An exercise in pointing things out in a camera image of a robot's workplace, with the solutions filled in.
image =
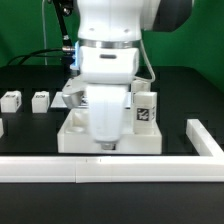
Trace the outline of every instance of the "black cable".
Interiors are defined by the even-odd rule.
[[[65,21],[61,12],[60,3],[58,0],[53,0],[55,11],[58,17],[59,26],[62,33],[62,42],[64,46],[72,46],[72,41],[68,36],[68,32],[66,29]]]
[[[28,60],[29,58],[38,55],[38,54],[43,54],[43,53],[48,53],[48,52],[56,52],[56,51],[62,51],[61,48],[51,48],[51,49],[44,49],[44,50],[40,50],[40,51],[35,51],[32,52],[31,54],[25,56],[19,63],[18,65],[22,65],[26,60]]]
[[[27,56],[28,56],[27,54],[26,54],[26,55],[19,55],[19,56],[16,56],[16,57],[10,59],[10,60],[8,61],[8,63],[6,64],[6,66],[10,66],[11,63],[12,63],[13,61],[15,61],[16,59],[18,59],[18,58],[24,58],[24,57],[27,57]],[[61,58],[62,55],[33,55],[33,56],[31,56],[31,57],[32,57],[32,58],[33,58],[33,57],[35,57],[35,58]]]

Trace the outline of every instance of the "green wall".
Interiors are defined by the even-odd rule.
[[[42,0],[1,0],[0,66],[14,56],[43,49]],[[224,1],[195,0],[191,18],[172,33],[144,32],[146,50],[154,66],[187,66],[198,70],[224,91]],[[53,5],[46,5],[48,47],[61,46]],[[78,19],[66,18],[76,40]],[[43,64],[32,59],[28,64]],[[59,59],[50,59],[59,64]]]

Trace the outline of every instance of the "white box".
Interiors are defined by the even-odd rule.
[[[2,113],[16,113],[22,104],[22,94],[19,91],[6,92],[1,98]]]
[[[157,93],[138,92],[134,96],[134,133],[154,134]]]
[[[50,105],[49,92],[36,92],[32,99],[33,113],[47,113]]]

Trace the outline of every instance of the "small white cube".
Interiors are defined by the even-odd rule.
[[[156,123],[157,93],[138,92],[134,96],[134,133],[153,134]]]
[[[32,99],[32,111],[33,113],[47,113],[49,104],[49,92],[36,92]]]
[[[3,123],[2,119],[0,118],[0,138],[2,137],[3,134],[4,134]]]
[[[138,92],[149,92],[151,88],[150,82],[145,82],[142,80],[134,80],[131,83],[131,99],[132,103],[134,103],[134,95]]]
[[[22,94],[19,91],[6,92],[1,98],[2,113],[16,113],[22,104]]]

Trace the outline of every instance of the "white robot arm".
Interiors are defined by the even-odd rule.
[[[111,149],[120,139],[128,85],[139,67],[141,21],[152,26],[160,0],[78,0],[80,71],[88,83],[93,139]],[[152,14],[145,24],[144,8]]]

